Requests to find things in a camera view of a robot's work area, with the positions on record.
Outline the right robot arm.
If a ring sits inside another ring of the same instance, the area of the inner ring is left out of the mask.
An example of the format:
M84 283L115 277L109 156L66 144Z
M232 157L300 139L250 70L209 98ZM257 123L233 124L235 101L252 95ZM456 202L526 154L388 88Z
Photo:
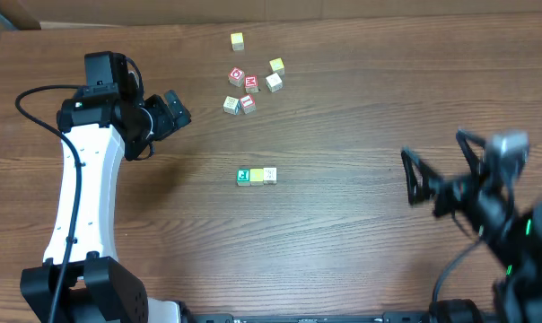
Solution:
M460 129L456 139L470 172L453 179L444 178L410 149L401 151L409 204L432 201L436 218L463 213L478 236L443 269L421 320L542 322L542 201L522 214L514 195L529 159L529 135L513 130L486 140ZM481 312L471 300L439 298L450 272L481 244L506 269L504 279L493 285L493 315Z

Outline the green letter block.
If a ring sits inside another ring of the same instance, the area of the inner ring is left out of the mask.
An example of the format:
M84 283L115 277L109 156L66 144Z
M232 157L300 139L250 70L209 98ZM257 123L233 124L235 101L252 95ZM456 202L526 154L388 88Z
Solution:
M238 169L236 173L236 182L238 186L249 186L250 185L249 169Z

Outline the yellow block letter B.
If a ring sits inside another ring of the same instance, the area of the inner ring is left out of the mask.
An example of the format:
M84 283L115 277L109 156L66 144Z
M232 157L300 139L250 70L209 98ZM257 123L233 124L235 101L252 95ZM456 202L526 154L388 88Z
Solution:
M251 186L262 186L264 184L264 170L262 168L250 169L249 183Z

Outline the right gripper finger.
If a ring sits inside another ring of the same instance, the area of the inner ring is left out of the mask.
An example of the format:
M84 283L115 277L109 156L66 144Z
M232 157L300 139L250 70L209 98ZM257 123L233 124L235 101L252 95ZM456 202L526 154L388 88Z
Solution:
M475 135L464 129L458 130L456 140L466 161L468 162L471 173L478 177L486 176L488 174L488 169L485 163L478 158L470 146L470 144L475 144L480 148L485 148L486 140L483 137Z
M406 173L408 203L416 205L433 199L443 186L443 176L407 147L401 150L401 159Z

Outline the white block green side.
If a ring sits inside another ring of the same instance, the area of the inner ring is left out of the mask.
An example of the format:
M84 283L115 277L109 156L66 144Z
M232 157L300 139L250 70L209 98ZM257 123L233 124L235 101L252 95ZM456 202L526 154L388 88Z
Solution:
M264 172L264 183L274 185L277 183L277 168L275 167L265 167Z

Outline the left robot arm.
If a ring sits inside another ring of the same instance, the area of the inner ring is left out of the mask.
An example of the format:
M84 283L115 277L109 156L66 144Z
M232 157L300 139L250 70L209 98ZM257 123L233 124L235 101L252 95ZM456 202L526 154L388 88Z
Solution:
M141 161L191 115L173 91L146 97L123 54L91 53L84 64L86 83L50 130L64 160L57 219L41 266L22 271L22 296L42 322L191 322L183 302L150 297L120 265L114 238L120 163Z

